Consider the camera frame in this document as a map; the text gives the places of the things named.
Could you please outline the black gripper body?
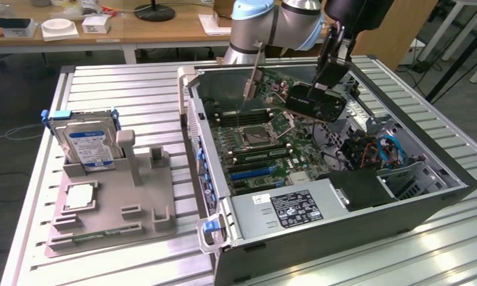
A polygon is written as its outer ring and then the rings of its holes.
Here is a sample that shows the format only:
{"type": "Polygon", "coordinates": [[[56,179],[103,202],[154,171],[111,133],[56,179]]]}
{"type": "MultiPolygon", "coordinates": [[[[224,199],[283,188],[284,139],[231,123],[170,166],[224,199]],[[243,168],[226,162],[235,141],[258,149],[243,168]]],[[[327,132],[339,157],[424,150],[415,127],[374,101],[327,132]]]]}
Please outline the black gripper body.
{"type": "Polygon", "coordinates": [[[344,38],[351,40],[351,49],[358,35],[380,27],[394,0],[328,0],[324,12],[344,28],[344,38]]]}

